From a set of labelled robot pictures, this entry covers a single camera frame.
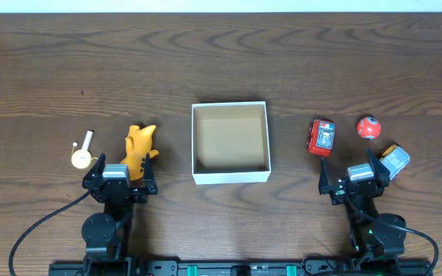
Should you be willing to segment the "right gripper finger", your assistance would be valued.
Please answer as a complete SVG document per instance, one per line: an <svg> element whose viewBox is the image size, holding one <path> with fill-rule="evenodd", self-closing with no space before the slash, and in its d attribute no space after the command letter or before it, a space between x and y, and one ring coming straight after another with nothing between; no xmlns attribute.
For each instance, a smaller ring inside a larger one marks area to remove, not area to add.
<svg viewBox="0 0 442 276"><path fill-rule="evenodd" d="M368 161L371 165L375 177L379 178L380 180L389 180L390 171L388 170L388 168L379 161L379 159L373 154L370 148L367 148L367 154Z"/></svg>
<svg viewBox="0 0 442 276"><path fill-rule="evenodd" d="M325 158L322 157L321 158L321 172L320 172L319 181L318 181L319 194L320 195L329 194L330 188L331 188L331 186L328 181L328 174L327 174L327 169L326 169L326 165L325 165Z"/></svg>

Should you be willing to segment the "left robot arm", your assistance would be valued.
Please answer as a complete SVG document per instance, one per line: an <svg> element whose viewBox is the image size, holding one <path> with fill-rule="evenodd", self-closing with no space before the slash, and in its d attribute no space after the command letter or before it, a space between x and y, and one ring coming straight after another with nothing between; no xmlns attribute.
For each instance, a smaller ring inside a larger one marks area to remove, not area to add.
<svg viewBox="0 0 442 276"><path fill-rule="evenodd" d="M142 159L140 171L143 173L143 186L130 187L128 166L106 164L102 154L83 178L82 186L93 199L104 205L102 212L91 215L82 225L85 258L92 261L118 260L126 251L134 205L146 203L149 195L158 193L149 155Z"/></svg>

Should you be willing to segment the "yellow grey toy dump truck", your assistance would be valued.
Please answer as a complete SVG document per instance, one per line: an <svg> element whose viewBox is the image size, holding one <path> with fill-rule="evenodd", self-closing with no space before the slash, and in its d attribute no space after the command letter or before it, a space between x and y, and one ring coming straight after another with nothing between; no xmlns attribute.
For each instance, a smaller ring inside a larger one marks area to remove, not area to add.
<svg viewBox="0 0 442 276"><path fill-rule="evenodd" d="M394 179L410 160L411 157L408 152L397 144L393 144L386 148L382 152L380 158L380 162L390 172L390 180Z"/></svg>

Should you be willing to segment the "red toy fire truck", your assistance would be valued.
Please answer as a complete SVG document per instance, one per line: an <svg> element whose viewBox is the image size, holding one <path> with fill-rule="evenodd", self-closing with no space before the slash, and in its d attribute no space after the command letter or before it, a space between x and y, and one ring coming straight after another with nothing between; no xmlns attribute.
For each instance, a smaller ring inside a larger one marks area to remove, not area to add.
<svg viewBox="0 0 442 276"><path fill-rule="evenodd" d="M306 148L312 154L329 157L335 140L335 124L328 120L313 120L309 127Z"/></svg>

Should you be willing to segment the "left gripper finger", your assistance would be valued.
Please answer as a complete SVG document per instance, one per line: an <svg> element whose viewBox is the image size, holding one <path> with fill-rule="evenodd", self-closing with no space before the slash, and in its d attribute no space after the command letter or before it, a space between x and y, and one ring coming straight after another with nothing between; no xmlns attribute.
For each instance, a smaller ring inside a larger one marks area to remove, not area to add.
<svg viewBox="0 0 442 276"><path fill-rule="evenodd" d="M147 188L155 188L156 180L150 164L150 154L147 153L143 161L143 183Z"/></svg>
<svg viewBox="0 0 442 276"><path fill-rule="evenodd" d="M104 171L104 167L105 167L105 159L106 159L106 156L104 153L102 153L98 157L96 163L91 167L91 169L84 176L84 182L92 182L95 179L102 177L102 172Z"/></svg>

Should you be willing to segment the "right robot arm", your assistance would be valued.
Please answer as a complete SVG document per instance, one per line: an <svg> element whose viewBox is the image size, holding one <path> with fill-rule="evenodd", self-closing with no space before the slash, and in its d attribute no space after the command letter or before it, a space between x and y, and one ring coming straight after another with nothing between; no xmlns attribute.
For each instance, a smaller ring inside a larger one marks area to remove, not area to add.
<svg viewBox="0 0 442 276"><path fill-rule="evenodd" d="M348 176L330 182L321 159L318 191L330 196L332 205L343 205L350 224L351 245L355 256L350 265L358 268L371 261L389 261L404 253L406 226L404 218L391 213L379 213L374 199L383 195L390 182L390 171L370 151L368 161L350 169Z"/></svg>

